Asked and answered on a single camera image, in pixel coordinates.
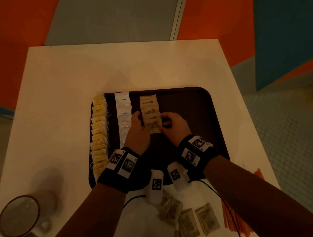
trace forearm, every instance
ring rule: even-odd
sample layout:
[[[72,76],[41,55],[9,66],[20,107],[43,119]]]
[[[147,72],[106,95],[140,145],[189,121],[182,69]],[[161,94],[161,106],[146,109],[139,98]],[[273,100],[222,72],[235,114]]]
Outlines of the forearm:
[[[57,237],[113,236],[125,197],[125,193],[121,191],[97,184]]]
[[[213,158],[203,173],[259,236],[282,236],[284,233],[311,236],[313,214],[256,175],[222,156]]]

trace brown tray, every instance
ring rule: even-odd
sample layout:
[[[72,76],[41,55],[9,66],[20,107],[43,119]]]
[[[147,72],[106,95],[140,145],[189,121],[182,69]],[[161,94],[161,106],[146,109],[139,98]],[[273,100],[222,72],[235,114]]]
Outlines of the brown tray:
[[[139,97],[142,95],[156,94],[159,103],[160,112],[176,112],[187,120],[190,130],[193,134],[199,135],[213,144],[220,154],[229,160],[229,155],[224,142],[221,128],[215,113],[213,102],[209,92],[201,87],[185,87],[162,90],[147,90],[147,91],[131,91],[129,97],[131,100],[131,112],[140,111]],[[117,123],[117,113],[115,105],[114,93],[104,94],[108,103],[108,112],[110,122],[110,148],[109,156],[115,149],[120,148],[120,136]],[[142,155],[145,159],[145,166],[147,169],[160,169],[164,173],[164,185],[172,184],[171,178],[167,171],[167,166],[175,161],[176,147],[165,137],[164,134],[151,134],[151,143],[147,151]],[[95,179],[90,165],[92,157],[89,155],[89,184],[93,188],[95,186]],[[191,180],[204,179],[203,174],[190,177]],[[138,190],[144,188],[149,180],[143,180],[132,186],[131,190]]]

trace mug handle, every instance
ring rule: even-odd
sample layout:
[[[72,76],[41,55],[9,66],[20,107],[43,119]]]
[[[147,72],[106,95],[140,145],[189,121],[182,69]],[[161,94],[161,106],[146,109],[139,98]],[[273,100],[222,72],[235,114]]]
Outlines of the mug handle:
[[[38,237],[43,237],[45,236],[52,227],[52,223],[50,219],[47,219],[45,221],[43,221],[41,224],[39,224],[38,226],[34,227],[31,232]]]

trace black wrist strap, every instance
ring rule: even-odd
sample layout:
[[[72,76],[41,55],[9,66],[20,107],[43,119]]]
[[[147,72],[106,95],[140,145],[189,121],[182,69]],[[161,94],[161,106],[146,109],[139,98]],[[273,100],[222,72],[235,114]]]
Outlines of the black wrist strap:
[[[178,146],[178,162],[188,171],[203,171],[207,163],[219,152],[213,145],[200,136],[188,135]]]
[[[127,147],[115,150],[97,183],[105,184],[127,194],[135,165],[139,159],[140,156]]]

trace hand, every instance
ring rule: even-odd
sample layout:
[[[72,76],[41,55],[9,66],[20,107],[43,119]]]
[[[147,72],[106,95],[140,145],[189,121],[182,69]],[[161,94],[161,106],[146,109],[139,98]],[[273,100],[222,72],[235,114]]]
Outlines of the hand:
[[[140,112],[136,111],[131,117],[131,128],[128,131],[124,147],[128,147],[141,156],[149,147],[150,132],[141,126],[139,114]]]
[[[172,112],[164,112],[161,114],[162,118],[169,118],[169,121],[163,123],[164,126],[172,125],[167,129],[159,127],[160,131],[175,145],[179,146],[180,142],[188,135],[192,134],[187,121],[184,120],[179,114]]]

